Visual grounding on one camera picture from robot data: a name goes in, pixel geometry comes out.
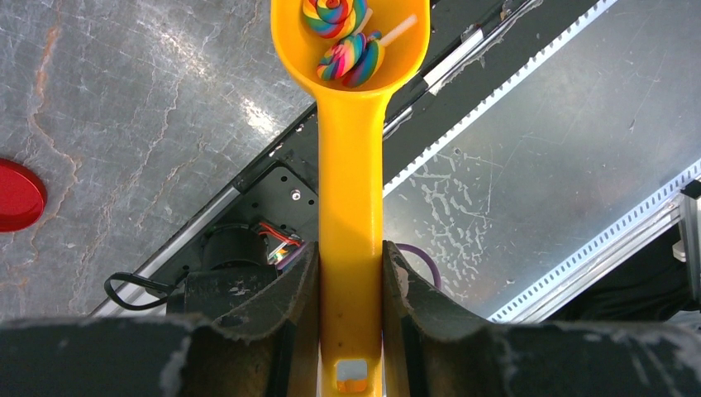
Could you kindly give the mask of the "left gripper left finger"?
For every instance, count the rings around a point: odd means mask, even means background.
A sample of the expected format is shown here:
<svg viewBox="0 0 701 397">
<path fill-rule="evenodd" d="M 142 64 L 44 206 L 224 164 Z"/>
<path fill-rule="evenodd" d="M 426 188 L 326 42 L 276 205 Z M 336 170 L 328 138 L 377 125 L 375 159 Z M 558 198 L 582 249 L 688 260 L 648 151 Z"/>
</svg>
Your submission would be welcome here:
<svg viewBox="0 0 701 397">
<path fill-rule="evenodd" d="M 314 396 L 319 252 L 222 315 L 21 318 L 1 326 L 4 396 Z"/>
</svg>

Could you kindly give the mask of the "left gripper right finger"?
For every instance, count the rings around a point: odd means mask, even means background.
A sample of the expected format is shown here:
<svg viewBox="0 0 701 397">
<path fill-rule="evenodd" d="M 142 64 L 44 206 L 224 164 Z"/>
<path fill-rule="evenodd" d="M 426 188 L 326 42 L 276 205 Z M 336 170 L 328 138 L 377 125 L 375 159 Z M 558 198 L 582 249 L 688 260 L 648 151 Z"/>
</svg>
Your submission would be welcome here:
<svg viewBox="0 0 701 397">
<path fill-rule="evenodd" d="M 491 323 L 383 244 L 390 396 L 697 396 L 700 337 L 662 323 Z"/>
</svg>

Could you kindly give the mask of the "orange plastic scoop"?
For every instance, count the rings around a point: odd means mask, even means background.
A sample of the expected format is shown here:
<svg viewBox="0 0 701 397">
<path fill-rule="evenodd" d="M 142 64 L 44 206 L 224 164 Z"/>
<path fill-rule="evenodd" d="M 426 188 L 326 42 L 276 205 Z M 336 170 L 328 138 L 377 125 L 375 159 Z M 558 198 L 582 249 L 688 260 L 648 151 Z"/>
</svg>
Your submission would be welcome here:
<svg viewBox="0 0 701 397">
<path fill-rule="evenodd" d="M 389 45 L 378 72 L 358 88 L 317 77 L 330 41 L 303 20 L 301 1 L 271 4 L 271 35 L 293 80 L 317 103 L 320 353 L 324 396 L 382 394 L 383 134 L 391 97 L 427 53 L 427 1 L 372 1 L 368 27 L 386 35 L 417 23 Z"/>
</svg>

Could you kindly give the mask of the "rainbow swirl lollipop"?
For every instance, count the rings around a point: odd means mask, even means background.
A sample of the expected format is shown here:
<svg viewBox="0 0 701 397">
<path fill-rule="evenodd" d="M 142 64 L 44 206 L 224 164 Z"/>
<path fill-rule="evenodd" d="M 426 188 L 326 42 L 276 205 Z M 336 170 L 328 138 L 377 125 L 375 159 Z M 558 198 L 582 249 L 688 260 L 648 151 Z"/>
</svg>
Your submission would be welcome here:
<svg viewBox="0 0 701 397">
<path fill-rule="evenodd" d="M 340 81 L 346 88 L 367 83 L 384 62 L 387 47 L 417 23 L 410 15 L 393 30 L 351 34 L 330 47 L 317 64 L 317 77 L 322 81 Z"/>
<path fill-rule="evenodd" d="M 364 0 L 303 1 L 303 20 L 323 39 L 340 40 L 359 33 L 372 16 Z"/>
</svg>

